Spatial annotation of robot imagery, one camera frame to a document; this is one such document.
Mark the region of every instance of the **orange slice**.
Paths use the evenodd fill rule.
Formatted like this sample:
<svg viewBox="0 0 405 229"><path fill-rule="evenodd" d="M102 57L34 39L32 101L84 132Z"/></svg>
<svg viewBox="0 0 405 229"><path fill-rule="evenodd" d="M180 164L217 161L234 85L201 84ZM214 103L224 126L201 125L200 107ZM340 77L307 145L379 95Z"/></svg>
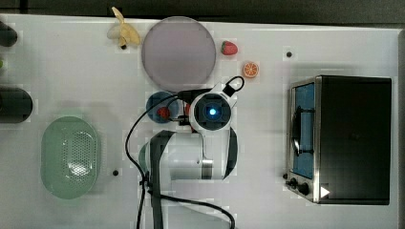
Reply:
<svg viewBox="0 0 405 229"><path fill-rule="evenodd" d="M259 73L259 66L256 63L248 62L244 65L244 76L253 78Z"/></svg>

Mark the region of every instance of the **green colander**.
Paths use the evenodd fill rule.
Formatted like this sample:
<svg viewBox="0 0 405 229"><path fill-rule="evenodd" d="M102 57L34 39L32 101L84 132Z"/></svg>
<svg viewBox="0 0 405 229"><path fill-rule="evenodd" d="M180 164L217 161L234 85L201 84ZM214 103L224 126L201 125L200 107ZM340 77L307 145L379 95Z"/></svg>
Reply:
<svg viewBox="0 0 405 229"><path fill-rule="evenodd" d="M92 126L74 116L58 118L42 136L42 182L58 198L78 198L96 182L100 158Z"/></svg>

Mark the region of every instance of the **red object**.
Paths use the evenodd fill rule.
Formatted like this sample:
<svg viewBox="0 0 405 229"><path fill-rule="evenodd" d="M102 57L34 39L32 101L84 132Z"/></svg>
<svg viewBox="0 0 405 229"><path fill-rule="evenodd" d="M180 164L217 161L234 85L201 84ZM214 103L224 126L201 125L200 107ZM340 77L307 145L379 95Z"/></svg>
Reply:
<svg viewBox="0 0 405 229"><path fill-rule="evenodd" d="M157 110L157 114L164 120L168 120L170 117L170 111L167 107L161 107Z"/></svg>
<svg viewBox="0 0 405 229"><path fill-rule="evenodd" d="M185 105L185 115L188 116L188 114L190 114L190 104L187 103L187 105Z"/></svg>
<svg viewBox="0 0 405 229"><path fill-rule="evenodd" d="M233 55L238 52L238 47L230 41L224 41L221 47L221 52L224 55Z"/></svg>

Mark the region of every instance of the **white tabletop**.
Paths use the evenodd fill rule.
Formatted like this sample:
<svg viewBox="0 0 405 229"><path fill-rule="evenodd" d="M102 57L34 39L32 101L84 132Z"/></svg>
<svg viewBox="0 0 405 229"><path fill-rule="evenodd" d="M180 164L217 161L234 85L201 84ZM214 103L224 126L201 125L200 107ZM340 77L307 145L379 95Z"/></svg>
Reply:
<svg viewBox="0 0 405 229"><path fill-rule="evenodd" d="M0 124L0 228L135 228L138 172L124 154L124 138L159 89L149 80L140 47L123 51L107 38L115 18L2 15L19 34L0 48L7 69L1 84L26 90L33 113L21 124ZM127 20L141 37L156 20ZM397 228L397 30L203 23L218 50L224 40L236 56L217 54L207 86L260 65L239 93L233 120L241 142L236 170L224 181L174 183L176 196L208 198L235 216L238 228ZM286 58L286 52L292 52ZM388 206L314 205L283 185L286 170L287 89L317 74L389 76L394 82L391 203ZM79 115L102 140L102 167L94 188L75 200L52 196L40 178L45 128L63 115ZM131 139L134 156L153 133L175 126L147 117ZM113 177L118 169L120 176ZM146 201L146 220L151 220Z"/></svg>

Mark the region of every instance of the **blue bowl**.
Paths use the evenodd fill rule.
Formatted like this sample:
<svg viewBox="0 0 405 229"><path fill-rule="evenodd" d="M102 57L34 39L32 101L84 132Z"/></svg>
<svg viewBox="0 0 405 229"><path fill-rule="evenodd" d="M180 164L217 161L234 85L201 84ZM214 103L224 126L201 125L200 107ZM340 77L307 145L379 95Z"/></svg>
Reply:
<svg viewBox="0 0 405 229"><path fill-rule="evenodd" d="M165 97L168 97L172 95L171 93L168 92L158 92L155 94L152 94L149 98L148 101L146 102L146 110L149 110L154 104L159 103L162 99ZM157 111L159 108L162 107L167 107L167 104L172 100L172 99L167 99L161 102L158 106L153 108L150 112L148 112L148 116L155 122L157 123L167 123L169 120L163 119L160 115L157 114ZM178 101L174 101L169 105L169 111L170 111L170 117L175 118L179 114L179 103Z"/></svg>

